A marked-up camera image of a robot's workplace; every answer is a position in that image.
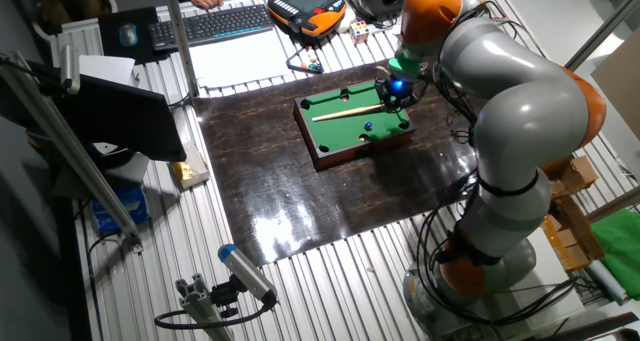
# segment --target black monitor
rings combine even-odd
[[[31,69],[59,82],[60,70],[29,62]],[[81,75],[76,95],[53,96],[78,138],[106,142],[158,161],[184,161],[186,154],[164,95]],[[26,127],[38,124],[0,77],[0,115]]]

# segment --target pool cue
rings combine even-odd
[[[382,112],[383,110],[384,110],[383,105],[364,106],[364,107],[358,107],[353,110],[340,111],[340,112],[336,112],[336,113],[332,113],[324,116],[317,116],[312,118],[311,120],[313,120],[313,122],[325,121],[325,120],[332,120],[340,117],[364,115],[364,114],[371,113],[373,111]]]

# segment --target miniature pool table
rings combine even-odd
[[[373,82],[295,100],[294,117],[316,170],[325,170],[411,140],[415,129],[404,110],[313,121],[314,117],[378,104]]]

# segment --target metal pole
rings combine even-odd
[[[27,62],[18,52],[10,55],[10,60],[22,67],[29,68]],[[58,111],[51,98],[40,94],[37,83],[31,75],[10,66],[0,66],[0,77],[3,77],[13,92],[22,101],[29,113],[53,140],[64,158],[69,161],[82,181],[93,195],[104,205],[109,215],[118,224],[120,230],[129,237],[138,238],[138,228],[127,210],[104,176],[93,163],[89,154]]]
[[[182,22],[182,13],[180,12],[180,4],[178,3],[178,0],[169,0],[167,8],[169,9],[169,16],[171,17],[171,25],[173,27],[173,34],[176,37],[178,52],[180,52],[182,68],[184,69],[185,76],[187,77],[189,96],[191,96],[191,98],[199,97],[198,81],[196,80],[196,73],[193,71],[193,62],[191,61],[191,54],[189,53],[187,32],[185,31],[184,23]]]
[[[607,19],[602,26],[585,42],[584,45],[576,52],[575,55],[567,62],[564,67],[569,69],[570,71],[575,71],[582,63],[591,56],[593,51],[595,51],[600,44],[604,42],[604,40],[609,37],[609,35],[613,32],[613,30],[622,23],[622,21],[626,20],[627,17],[636,9],[636,7],[640,4],[640,0],[624,0],[622,5],[618,7],[617,10]]]
[[[640,202],[640,186],[616,197],[587,215],[590,223],[598,222],[617,211]]]

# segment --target keyboard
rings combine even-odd
[[[273,28],[267,6],[244,6],[213,11],[183,19],[189,45],[201,45],[251,35]],[[175,50],[175,36],[171,21],[149,24],[155,51]]]

